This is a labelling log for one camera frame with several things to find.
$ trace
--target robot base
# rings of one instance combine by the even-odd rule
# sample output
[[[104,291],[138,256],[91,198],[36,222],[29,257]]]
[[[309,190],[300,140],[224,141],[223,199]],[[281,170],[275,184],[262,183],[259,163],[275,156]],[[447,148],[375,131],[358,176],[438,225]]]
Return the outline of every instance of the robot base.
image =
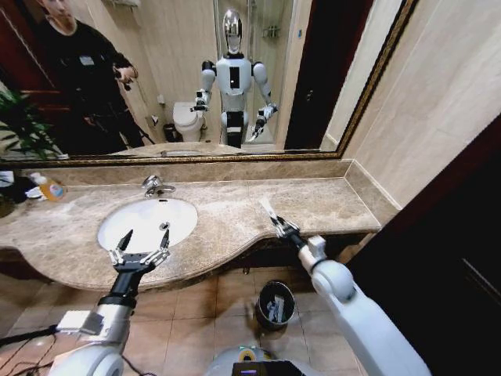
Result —
[[[240,376],[243,374],[249,374],[250,370],[252,370],[253,375],[260,376],[264,373],[261,373],[258,369],[271,368],[266,367],[267,365],[274,366],[272,368],[279,368],[279,371],[272,371],[272,373],[270,373],[270,370],[267,369],[265,374],[268,376],[273,376],[274,374],[289,374],[291,376],[296,374],[300,376],[302,374],[306,374],[307,376],[321,376],[318,371],[313,370],[307,364],[297,362],[295,360],[278,360],[269,351],[259,349],[257,347],[246,346],[227,349],[221,352],[209,366],[209,369],[204,376]]]

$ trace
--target robot chest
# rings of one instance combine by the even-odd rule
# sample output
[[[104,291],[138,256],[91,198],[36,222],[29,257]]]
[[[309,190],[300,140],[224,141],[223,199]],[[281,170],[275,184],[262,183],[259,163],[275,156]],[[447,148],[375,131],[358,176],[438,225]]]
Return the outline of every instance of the robot chest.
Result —
[[[216,64],[218,87],[230,96],[239,96],[251,88],[252,67],[249,60],[222,59]]]

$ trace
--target marble countertop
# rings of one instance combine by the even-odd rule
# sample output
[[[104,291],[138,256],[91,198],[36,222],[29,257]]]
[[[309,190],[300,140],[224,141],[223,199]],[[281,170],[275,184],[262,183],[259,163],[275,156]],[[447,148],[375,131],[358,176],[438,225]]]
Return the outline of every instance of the marble countertop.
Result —
[[[226,155],[244,153],[242,149],[218,143],[158,143],[119,151],[114,155],[136,155],[140,157],[159,157],[162,151],[171,155]]]
[[[171,256],[142,279],[143,288],[178,284],[224,265],[264,238],[275,236],[258,203],[266,196],[277,213],[305,235],[377,232],[380,223],[344,178],[176,183],[166,198],[196,207],[198,223]],[[116,272],[97,242],[101,222],[114,210],[145,200],[138,185],[71,186],[59,202],[27,202],[0,219],[0,248],[17,248],[40,273],[62,284],[105,291]]]

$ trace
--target white sink basin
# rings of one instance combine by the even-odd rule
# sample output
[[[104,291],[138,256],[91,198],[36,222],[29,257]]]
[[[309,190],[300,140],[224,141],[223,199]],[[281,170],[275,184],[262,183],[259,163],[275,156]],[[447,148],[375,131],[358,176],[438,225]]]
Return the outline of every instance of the white sink basin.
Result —
[[[134,230],[126,253],[156,251],[170,223],[170,245],[186,239],[196,226],[198,214],[193,205],[174,199],[150,199],[133,202],[111,213],[101,224],[97,240],[106,250],[115,249],[130,230]]]

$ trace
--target sink drain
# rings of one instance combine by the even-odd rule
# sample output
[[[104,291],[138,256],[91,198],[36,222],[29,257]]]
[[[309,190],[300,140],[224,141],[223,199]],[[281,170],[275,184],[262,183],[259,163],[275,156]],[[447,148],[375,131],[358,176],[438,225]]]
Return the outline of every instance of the sink drain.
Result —
[[[161,223],[160,224],[160,230],[162,231],[165,231],[166,229],[168,229],[169,227],[171,226],[171,224],[169,222],[164,222],[164,223]]]

